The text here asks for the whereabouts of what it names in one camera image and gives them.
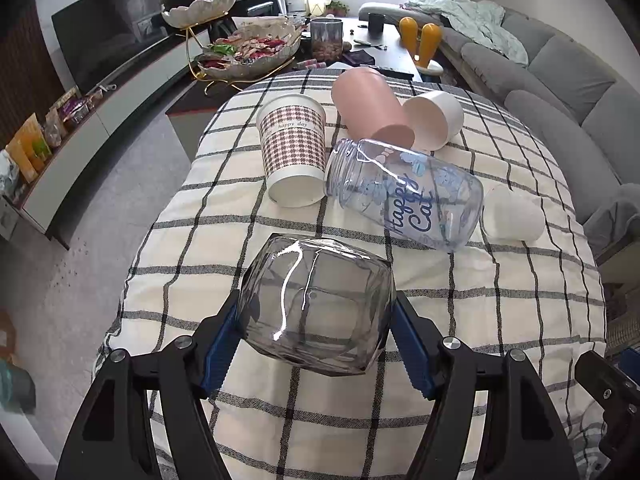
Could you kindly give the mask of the smoky grey square glass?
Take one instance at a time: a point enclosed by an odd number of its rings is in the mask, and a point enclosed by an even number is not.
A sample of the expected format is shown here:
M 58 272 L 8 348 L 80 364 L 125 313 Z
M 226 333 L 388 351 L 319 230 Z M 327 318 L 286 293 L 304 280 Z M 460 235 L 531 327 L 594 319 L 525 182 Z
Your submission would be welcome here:
M 390 329 L 392 265 L 325 237 L 273 234 L 240 287 L 243 339 L 264 356 L 326 376 L 364 374 Z

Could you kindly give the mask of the small white paper cup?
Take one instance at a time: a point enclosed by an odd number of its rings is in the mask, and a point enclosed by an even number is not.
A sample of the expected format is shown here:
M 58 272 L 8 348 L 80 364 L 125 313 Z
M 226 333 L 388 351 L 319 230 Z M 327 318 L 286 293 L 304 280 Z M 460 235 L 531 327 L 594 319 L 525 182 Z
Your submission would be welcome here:
M 484 198 L 483 229 L 492 240 L 534 242 L 544 232 L 544 213 L 533 200 L 500 184 Z

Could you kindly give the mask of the white cup pink inside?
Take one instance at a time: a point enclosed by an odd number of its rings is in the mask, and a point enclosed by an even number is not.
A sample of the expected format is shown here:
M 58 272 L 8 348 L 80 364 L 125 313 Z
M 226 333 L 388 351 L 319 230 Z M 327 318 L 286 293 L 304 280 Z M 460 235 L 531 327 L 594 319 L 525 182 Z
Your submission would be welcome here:
M 434 152 L 443 148 L 462 129 L 464 111 L 452 94 L 432 90 L 402 104 L 414 132 L 413 151 Z

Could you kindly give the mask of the houndstooth paper cup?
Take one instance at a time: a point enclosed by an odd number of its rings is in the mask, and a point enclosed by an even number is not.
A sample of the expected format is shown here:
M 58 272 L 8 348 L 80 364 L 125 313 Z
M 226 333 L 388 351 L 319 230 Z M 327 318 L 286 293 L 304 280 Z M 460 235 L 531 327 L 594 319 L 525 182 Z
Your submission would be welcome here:
M 269 197 L 285 208 L 317 203 L 326 180 L 326 112 L 302 94 L 277 96 L 256 118 Z

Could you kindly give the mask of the pink plastic cup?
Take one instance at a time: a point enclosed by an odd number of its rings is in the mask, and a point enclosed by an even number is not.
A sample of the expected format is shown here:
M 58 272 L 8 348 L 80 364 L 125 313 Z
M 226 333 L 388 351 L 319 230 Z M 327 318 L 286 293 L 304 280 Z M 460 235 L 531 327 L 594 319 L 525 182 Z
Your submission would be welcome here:
M 345 70 L 331 89 L 348 135 L 411 148 L 416 135 L 386 78 L 370 67 Z

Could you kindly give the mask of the checked white tablecloth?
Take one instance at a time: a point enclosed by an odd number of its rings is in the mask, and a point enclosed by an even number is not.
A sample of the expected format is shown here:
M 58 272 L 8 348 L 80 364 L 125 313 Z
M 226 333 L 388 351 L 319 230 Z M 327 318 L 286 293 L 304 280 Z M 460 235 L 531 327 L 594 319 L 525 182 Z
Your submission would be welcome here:
M 286 237 L 284 258 L 321 235 L 322 260 L 341 290 L 371 274 L 360 252 L 384 258 L 413 307 L 439 329 L 481 352 L 523 350 L 567 431 L 579 472 L 605 465 L 602 420 L 577 385 L 582 352 L 604 348 L 599 274 L 570 192 L 550 152 L 488 101 L 463 98 L 462 133 L 442 151 L 486 188 L 503 183 L 541 206 L 539 240 L 485 242 L 474 234 L 454 254 L 385 234 L 334 200 L 282 209 L 262 175 L 258 107 L 293 91 L 322 104 L 333 76 L 322 70 L 260 82 L 213 118 L 186 182 L 145 235 L 132 263 L 107 349 L 160 350 L 217 312 L 271 234 Z M 410 384 L 394 348 L 366 374 L 328 377 L 262 356 L 241 344 L 221 392 L 204 403 L 235 479 L 397 479 L 422 437 L 430 404 Z

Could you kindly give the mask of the orange snack bag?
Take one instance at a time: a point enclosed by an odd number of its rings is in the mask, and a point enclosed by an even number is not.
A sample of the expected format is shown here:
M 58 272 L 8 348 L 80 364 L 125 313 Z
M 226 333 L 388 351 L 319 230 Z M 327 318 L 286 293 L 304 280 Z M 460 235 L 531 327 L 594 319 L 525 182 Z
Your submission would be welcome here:
M 31 114 L 23 122 L 6 146 L 6 151 L 20 168 L 21 174 L 28 183 L 34 182 L 39 177 L 52 157 L 52 153 L 36 114 Z

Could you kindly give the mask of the white TV cabinet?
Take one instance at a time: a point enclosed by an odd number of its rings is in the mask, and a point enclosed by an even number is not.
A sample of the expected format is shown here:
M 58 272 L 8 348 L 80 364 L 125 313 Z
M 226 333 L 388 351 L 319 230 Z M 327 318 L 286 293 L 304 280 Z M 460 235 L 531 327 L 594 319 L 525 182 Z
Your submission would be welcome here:
M 66 136 L 38 178 L 29 185 L 18 212 L 36 231 L 51 238 L 58 210 L 74 184 L 99 151 L 115 137 L 115 132 L 140 107 L 152 102 L 160 92 L 189 70 L 188 57 L 198 55 L 209 44 L 207 30 L 179 43 L 148 66 L 137 70 Z

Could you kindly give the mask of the light green blanket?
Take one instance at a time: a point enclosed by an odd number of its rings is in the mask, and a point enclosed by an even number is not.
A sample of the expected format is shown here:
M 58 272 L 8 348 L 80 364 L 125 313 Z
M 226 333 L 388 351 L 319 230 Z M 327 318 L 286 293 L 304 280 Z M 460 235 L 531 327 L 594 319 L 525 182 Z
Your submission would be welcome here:
M 518 38 L 502 26 L 506 10 L 493 1 L 409 0 L 409 9 L 438 14 L 450 26 L 477 44 L 499 52 L 510 61 L 527 66 L 528 53 Z

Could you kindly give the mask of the dark purple wallet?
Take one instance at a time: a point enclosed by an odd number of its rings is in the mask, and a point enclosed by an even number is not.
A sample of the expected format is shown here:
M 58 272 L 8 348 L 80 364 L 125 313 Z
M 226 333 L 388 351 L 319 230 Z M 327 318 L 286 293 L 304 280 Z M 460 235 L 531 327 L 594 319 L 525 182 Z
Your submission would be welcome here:
M 362 49 L 344 52 L 342 58 L 346 64 L 352 67 L 373 66 L 376 64 L 375 58 Z

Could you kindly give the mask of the white snack bowl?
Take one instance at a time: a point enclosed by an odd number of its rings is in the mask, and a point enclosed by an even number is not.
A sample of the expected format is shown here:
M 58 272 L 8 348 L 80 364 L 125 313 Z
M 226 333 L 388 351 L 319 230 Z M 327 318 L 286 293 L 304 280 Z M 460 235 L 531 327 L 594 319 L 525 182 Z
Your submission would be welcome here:
M 225 16 L 235 0 L 194 0 L 190 6 L 176 6 L 162 17 L 173 28 L 186 29 Z
M 253 80 L 294 58 L 302 30 L 285 16 L 241 18 L 228 38 L 218 38 L 194 58 L 213 79 Z

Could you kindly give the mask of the upper white snack bowl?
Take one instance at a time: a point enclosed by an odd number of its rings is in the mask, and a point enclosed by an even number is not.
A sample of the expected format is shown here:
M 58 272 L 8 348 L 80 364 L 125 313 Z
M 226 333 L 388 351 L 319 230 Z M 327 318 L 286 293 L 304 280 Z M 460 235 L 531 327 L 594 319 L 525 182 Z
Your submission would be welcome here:
M 176 6 L 162 17 L 173 28 L 186 29 L 225 16 L 235 0 L 194 0 L 190 6 Z

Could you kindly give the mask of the black mug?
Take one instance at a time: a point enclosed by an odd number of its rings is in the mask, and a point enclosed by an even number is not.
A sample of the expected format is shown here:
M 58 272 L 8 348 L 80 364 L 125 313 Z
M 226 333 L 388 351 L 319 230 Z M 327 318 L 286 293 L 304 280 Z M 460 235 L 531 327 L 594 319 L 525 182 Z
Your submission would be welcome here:
M 385 16 L 379 13 L 368 15 L 368 33 L 370 37 L 380 38 L 384 34 Z

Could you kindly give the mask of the glass jar of nuts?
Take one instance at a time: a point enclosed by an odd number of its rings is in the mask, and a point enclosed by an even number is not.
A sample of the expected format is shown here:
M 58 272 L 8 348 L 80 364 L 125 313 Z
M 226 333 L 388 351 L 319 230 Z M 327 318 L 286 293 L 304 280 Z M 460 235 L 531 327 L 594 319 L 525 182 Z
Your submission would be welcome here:
M 343 22 L 339 18 L 314 18 L 310 22 L 311 56 L 335 62 L 343 52 Z

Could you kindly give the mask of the potted green plant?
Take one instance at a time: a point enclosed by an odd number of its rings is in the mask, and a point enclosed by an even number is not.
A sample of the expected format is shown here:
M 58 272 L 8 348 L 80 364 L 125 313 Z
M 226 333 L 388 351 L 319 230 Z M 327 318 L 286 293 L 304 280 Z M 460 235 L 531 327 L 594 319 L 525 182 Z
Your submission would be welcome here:
M 326 5 L 326 8 L 324 9 L 325 16 L 333 15 L 337 18 L 346 18 L 348 14 L 349 6 L 337 0 L 332 0 Z

